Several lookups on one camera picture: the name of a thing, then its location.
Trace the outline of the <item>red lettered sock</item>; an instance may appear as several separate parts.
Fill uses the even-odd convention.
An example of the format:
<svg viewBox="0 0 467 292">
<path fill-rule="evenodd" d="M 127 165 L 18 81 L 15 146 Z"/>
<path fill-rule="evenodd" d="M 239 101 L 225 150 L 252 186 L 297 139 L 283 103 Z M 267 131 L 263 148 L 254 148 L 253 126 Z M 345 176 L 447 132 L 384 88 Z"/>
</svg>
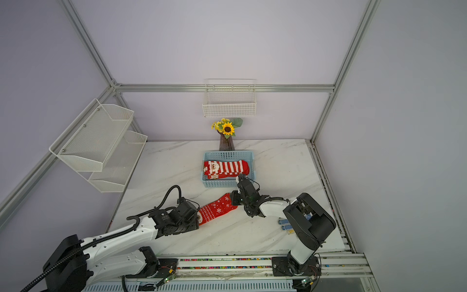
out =
<svg viewBox="0 0 467 292">
<path fill-rule="evenodd" d="M 238 206 L 234 206 L 231 200 L 230 193 L 225 193 L 222 197 L 203 206 L 197 213 L 199 225 L 204 225 L 212 220 L 236 210 Z"/>
</svg>

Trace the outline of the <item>light blue plastic basket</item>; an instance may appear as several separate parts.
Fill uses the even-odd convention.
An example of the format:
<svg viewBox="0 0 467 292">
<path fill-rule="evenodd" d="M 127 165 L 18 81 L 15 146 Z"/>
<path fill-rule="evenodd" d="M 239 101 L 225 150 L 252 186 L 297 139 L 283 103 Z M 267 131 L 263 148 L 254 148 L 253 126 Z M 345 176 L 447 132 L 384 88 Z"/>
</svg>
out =
<svg viewBox="0 0 467 292">
<path fill-rule="evenodd" d="M 205 152 L 203 161 L 238 161 L 244 160 L 249 164 L 250 174 L 246 175 L 250 180 L 255 180 L 255 168 L 254 168 L 254 153 L 251 151 L 226 151 L 226 152 Z M 206 188 L 215 187 L 233 187 L 237 188 L 236 177 L 225 178 L 219 180 L 208 180 L 207 176 L 201 174 L 201 181 Z"/>
</svg>

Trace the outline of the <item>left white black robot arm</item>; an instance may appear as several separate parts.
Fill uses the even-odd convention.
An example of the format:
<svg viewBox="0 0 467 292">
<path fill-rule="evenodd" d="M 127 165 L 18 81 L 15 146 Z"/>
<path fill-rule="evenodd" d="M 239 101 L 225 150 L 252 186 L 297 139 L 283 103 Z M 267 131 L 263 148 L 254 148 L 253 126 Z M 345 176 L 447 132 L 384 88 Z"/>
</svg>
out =
<svg viewBox="0 0 467 292">
<path fill-rule="evenodd" d="M 159 204 L 129 216 L 127 220 L 134 223 L 113 232 L 84 239 L 69 236 L 23 291 L 30 291 L 41 281 L 46 282 L 49 292 L 81 292 L 94 283 L 119 276 L 153 276 L 161 265 L 148 243 L 197 230 L 199 210 L 198 203 L 179 195 L 176 206 L 164 208 Z"/>
</svg>

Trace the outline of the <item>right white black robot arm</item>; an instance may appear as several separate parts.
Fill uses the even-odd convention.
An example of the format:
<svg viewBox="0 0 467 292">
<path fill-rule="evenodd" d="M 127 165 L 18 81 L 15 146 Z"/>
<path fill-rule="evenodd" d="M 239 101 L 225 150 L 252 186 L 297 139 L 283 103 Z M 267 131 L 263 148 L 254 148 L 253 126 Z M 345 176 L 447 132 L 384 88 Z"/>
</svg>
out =
<svg viewBox="0 0 467 292">
<path fill-rule="evenodd" d="M 308 193 L 291 201 L 260 195 L 246 175 L 238 175 L 236 181 L 237 190 L 230 194 L 234 206 L 243 206 L 249 217 L 286 219 L 298 238 L 286 256 L 271 258 L 273 275 L 319 276 L 321 265 L 315 254 L 336 229 L 333 217 Z"/>
</svg>

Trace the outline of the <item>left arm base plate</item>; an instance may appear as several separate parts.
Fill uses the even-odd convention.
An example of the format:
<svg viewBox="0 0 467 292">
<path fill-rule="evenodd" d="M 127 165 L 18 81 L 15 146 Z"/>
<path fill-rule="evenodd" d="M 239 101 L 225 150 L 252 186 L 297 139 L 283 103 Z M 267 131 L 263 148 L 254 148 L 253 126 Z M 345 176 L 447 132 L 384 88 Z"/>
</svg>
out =
<svg viewBox="0 0 467 292">
<path fill-rule="evenodd" d="M 178 259 L 157 259 L 146 260 L 143 270 L 135 275 L 126 275 L 129 279 L 145 279 L 145 278 L 166 278 L 170 274 L 170 270 L 176 271 Z"/>
</svg>

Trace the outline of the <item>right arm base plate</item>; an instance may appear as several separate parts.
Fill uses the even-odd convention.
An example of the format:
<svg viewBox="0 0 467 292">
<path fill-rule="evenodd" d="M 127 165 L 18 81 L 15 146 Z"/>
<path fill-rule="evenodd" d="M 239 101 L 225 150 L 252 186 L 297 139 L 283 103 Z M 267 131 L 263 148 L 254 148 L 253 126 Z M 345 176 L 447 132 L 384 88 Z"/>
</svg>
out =
<svg viewBox="0 0 467 292">
<path fill-rule="evenodd" d="M 321 264 L 316 256 L 311 256 L 304 264 L 299 264 L 293 257 L 272 257 L 274 276 L 320 276 Z"/>
</svg>

